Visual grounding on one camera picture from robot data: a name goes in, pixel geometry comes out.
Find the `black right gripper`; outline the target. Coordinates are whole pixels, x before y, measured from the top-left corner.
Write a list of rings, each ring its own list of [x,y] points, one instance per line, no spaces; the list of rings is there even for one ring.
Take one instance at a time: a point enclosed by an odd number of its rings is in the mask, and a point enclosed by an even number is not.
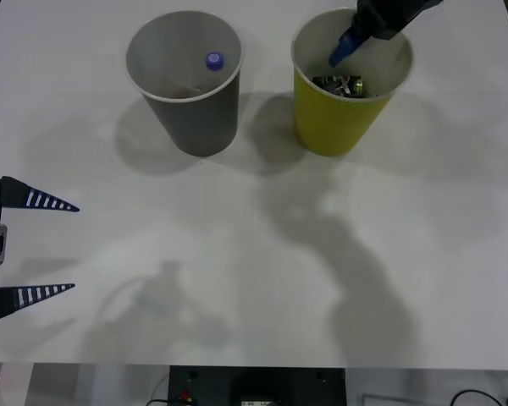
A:
[[[361,46],[365,37],[381,40],[393,38],[423,10],[424,1],[358,1],[352,26],[339,38],[337,47],[329,56],[329,65],[336,67]]]

